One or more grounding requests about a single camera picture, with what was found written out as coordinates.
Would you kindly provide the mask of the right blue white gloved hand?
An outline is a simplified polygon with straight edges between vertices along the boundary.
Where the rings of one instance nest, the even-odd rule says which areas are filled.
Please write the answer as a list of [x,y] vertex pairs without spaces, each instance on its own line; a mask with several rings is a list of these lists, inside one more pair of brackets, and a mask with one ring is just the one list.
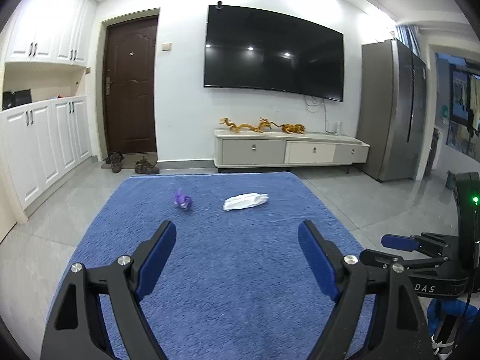
[[436,359],[479,359],[479,309],[459,300],[433,299],[427,322]]

